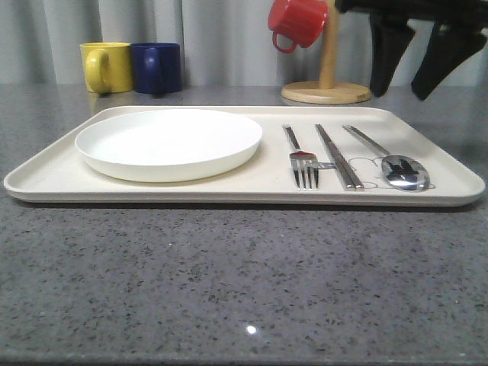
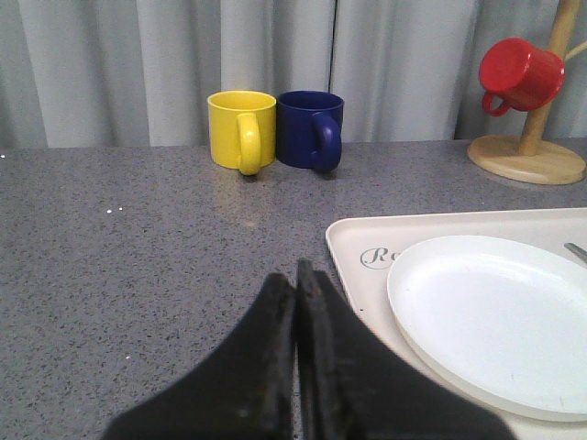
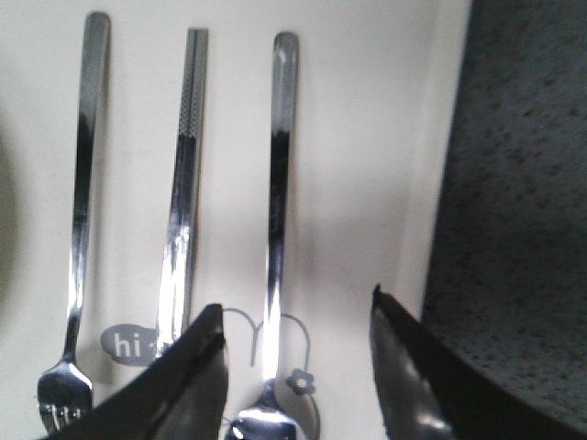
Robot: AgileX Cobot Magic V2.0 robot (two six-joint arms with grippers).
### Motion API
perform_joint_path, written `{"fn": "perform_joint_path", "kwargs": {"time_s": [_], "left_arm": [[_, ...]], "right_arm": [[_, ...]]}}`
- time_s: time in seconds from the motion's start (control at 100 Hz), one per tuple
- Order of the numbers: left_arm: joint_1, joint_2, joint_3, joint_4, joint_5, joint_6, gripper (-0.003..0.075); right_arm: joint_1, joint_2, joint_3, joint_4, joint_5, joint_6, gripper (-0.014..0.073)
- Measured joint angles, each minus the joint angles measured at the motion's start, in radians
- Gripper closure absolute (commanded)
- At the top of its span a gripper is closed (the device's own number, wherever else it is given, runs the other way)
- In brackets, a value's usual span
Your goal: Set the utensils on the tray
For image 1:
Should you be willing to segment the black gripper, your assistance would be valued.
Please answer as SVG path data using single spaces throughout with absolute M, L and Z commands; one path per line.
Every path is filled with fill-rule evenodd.
M 460 64 L 481 51 L 487 36 L 487 1 L 337 1 L 340 13 L 375 14 L 369 17 L 372 36 L 370 90 L 380 97 L 415 31 L 409 19 L 435 22 L 422 63 L 411 82 L 413 94 L 425 100 Z

